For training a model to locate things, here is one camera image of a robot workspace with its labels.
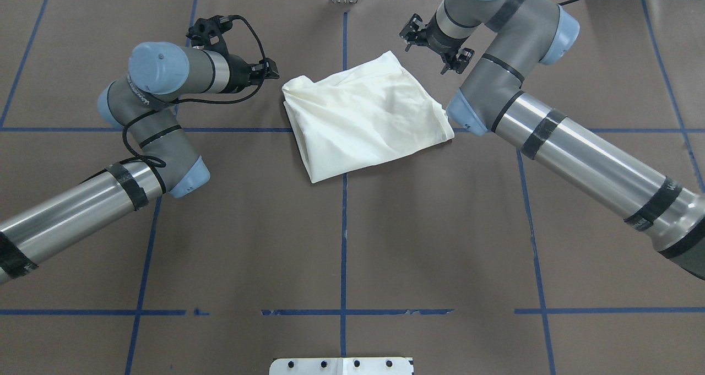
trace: robotic arm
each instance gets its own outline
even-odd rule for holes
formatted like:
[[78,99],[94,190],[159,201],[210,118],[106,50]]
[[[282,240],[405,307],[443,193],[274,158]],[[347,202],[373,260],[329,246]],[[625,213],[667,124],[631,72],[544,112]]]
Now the robotic arm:
[[[247,64],[227,52],[222,33],[241,16],[198,19],[187,37],[193,46],[166,42],[134,48],[128,74],[111,83],[98,99],[103,119],[123,130],[123,143],[133,154],[77,187],[12,219],[0,222],[0,284],[28,274],[37,265],[114,220],[169,192],[179,198],[205,184],[210,173],[196,148],[169,109],[186,101],[234,104],[249,99],[265,79],[279,79],[276,64],[264,56]],[[215,44],[211,39],[217,37]],[[177,100],[188,93],[237,93],[257,88],[234,101]],[[133,135],[143,153],[128,143]]]
[[428,25],[414,14],[400,36],[462,73],[461,45],[479,24],[497,36],[458,89],[448,115],[481,136],[492,131],[557,172],[652,238],[654,249],[705,280],[705,200],[521,90],[541,62],[571,48],[577,21],[548,0],[444,0]]

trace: white cloth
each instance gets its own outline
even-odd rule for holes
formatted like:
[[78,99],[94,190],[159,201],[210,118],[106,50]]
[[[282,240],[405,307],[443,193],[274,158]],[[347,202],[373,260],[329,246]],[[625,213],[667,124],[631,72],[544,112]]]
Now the white cloth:
[[391,51],[316,83],[291,79],[282,91],[311,182],[455,137],[441,104]]

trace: blue tape line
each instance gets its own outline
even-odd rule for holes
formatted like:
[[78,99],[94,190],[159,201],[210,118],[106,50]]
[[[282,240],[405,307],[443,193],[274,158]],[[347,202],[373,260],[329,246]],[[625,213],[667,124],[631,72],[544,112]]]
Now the blue tape line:
[[149,231],[149,244],[147,246],[147,254],[144,257],[144,269],[142,271],[142,282],[139,283],[139,297],[137,299],[137,310],[134,315],[134,324],[132,337],[130,339],[130,350],[128,350],[127,364],[125,365],[125,375],[129,375],[132,370],[132,362],[134,358],[134,347],[137,344],[137,335],[139,332],[140,312],[144,303],[144,292],[147,289],[147,277],[149,275],[149,264],[151,263],[151,250],[154,247],[154,238],[156,237],[156,219],[159,217],[159,209],[161,209],[161,197],[156,200],[154,205],[154,216],[151,219],[151,230]]
[[343,13],[343,71],[348,70],[348,12]]
[[698,184],[700,185],[701,192],[705,192],[705,183],[703,183],[702,174],[700,174],[700,167],[698,167],[698,162],[695,160],[695,154],[693,154],[693,147],[690,144],[690,139],[685,131],[685,124],[683,123],[683,118],[680,115],[680,109],[675,101],[675,95],[673,94],[673,87],[670,85],[670,79],[668,79],[668,74],[665,71],[665,66],[663,66],[663,60],[660,56],[659,45],[657,44],[657,39],[654,36],[654,28],[652,27],[652,19],[649,17],[649,9],[647,8],[647,0],[642,0],[642,9],[644,9],[644,18],[647,20],[647,28],[649,29],[649,36],[652,39],[652,46],[654,46],[654,53],[657,55],[657,61],[659,61],[659,68],[663,76],[663,81],[665,81],[665,87],[668,89],[668,96],[670,97],[670,102],[673,105],[673,111],[675,111],[675,117],[678,119],[678,126],[683,134],[683,139],[685,140],[685,146],[688,147],[688,156],[690,157],[690,162],[693,164],[693,170],[695,171],[695,176],[698,179]]
[[186,310],[0,309],[0,316],[185,316]]
[[554,348],[551,344],[551,331],[549,330],[549,317],[546,315],[546,298],[544,297],[544,283],[541,279],[541,265],[539,264],[539,250],[536,247],[536,234],[534,233],[534,219],[531,213],[531,203],[529,202],[529,189],[524,172],[524,161],[522,154],[517,149],[517,161],[519,162],[519,176],[522,179],[522,192],[524,193],[524,210],[529,219],[529,229],[531,229],[531,246],[534,250],[534,272],[536,273],[536,286],[539,290],[539,305],[541,306],[541,320],[544,323],[544,338],[546,339],[546,352],[549,356],[549,370],[551,375],[556,375],[556,363],[554,362]]
[[276,309],[262,310],[263,316],[445,316],[455,309]]
[[514,309],[514,314],[705,313],[705,307],[561,307]]
[[[348,70],[348,12],[343,13],[343,71]],[[348,174],[343,174],[343,208],[340,238],[340,357],[347,355],[348,319]]]
[[135,310],[0,309],[0,316],[134,316]]
[[5,102],[5,108],[3,108],[2,116],[0,116],[0,127],[5,124],[5,118],[7,117],[7,112],[10,111],[10,104],[12,104],[12,98],[15,96],[15,89],[20,82],[20,77],[22,76],[22,70],[25,68],[25,62],[27,62],[27,57],[30,55],[30,49],[35,41],[35,36],[37,36],[37,31],[40,28],[40,21],[42,21],[42,16],[44,15],[46,9],[46,3],[48,0],[44,0],[42,3],[42,8],[40,8],[40,14],[37,16],[37,21],[35,21],[35,27],[30,35],[30,41],[27,43],[25,48],[25,54],[22,56],[22,61],[20,61],[20,67],[17,69],[17,74],[15,74],[15,80],[12,82],[12,87],[10,88],[10,94],[7,96],[7,102]]
[[185,316],[186,310],[140,310],[141,316]]
[[[198,5],[198,0],[193,0],[193,4],[191,5],[191,17],[188,20],[188,26],[193,26],[193,21],[196,19],[196,6]],[[191,47],[191,39],[186,38],[186,44],[184,44],[184,47]],[[174,117],[178,116],[178,104],[174,106]]]
[[445,316],[455,309],[351,309],[351,316],[403,316],[420,314],[422,316]]
[[3,132],[121,132],[111,127],[2,127]]
[[[196,20],[196,6],[198,5],[198,0],[193,0],[191,5],[191,18],[189,18],[188,26],[193,26],[193,22]],[[191,39],[186,38],[186,47],[191,47]]]
[[[682,133],[680,129],[589,129],[594,133]],[[291,133],[290,127],[184,127],[185,132],[211,133]],[[453,129],[468,133],[466,129]],[[122,132],[111,127],[0,127],[0,132]],[[690,134],[705,133],[705,129],[685,129]]]
[[199,133],[290,133],[290,127],[184,127],[185,132]]

